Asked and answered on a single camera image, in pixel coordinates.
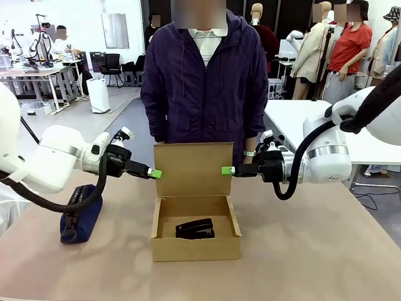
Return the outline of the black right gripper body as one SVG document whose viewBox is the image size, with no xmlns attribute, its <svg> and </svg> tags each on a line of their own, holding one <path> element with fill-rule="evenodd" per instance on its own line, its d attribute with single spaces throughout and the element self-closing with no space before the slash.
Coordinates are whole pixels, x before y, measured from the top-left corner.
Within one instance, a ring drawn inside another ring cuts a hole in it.
<svg viewBox="0 0 401 301">
<path fill-rule="evenodd" d="M 281 182 L 283 180 L 283 155 L 280 150 L 267 150 L 256 154 L 258 174 L 263 182 Z"/>
</svg>

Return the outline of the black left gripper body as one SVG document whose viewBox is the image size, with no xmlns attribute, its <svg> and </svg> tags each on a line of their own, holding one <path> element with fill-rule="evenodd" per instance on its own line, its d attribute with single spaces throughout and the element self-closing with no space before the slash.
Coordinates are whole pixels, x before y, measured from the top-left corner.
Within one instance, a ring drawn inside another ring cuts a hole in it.
<svg viewBox="0 0 401 301">
<path fill-rule="evenodd" d="M 125 163 L 131 159 L 130 150 L 118 146 L 108 145 L 106 150 L 106 175 L 119 178 L 125 172 Z"/>
</svg>

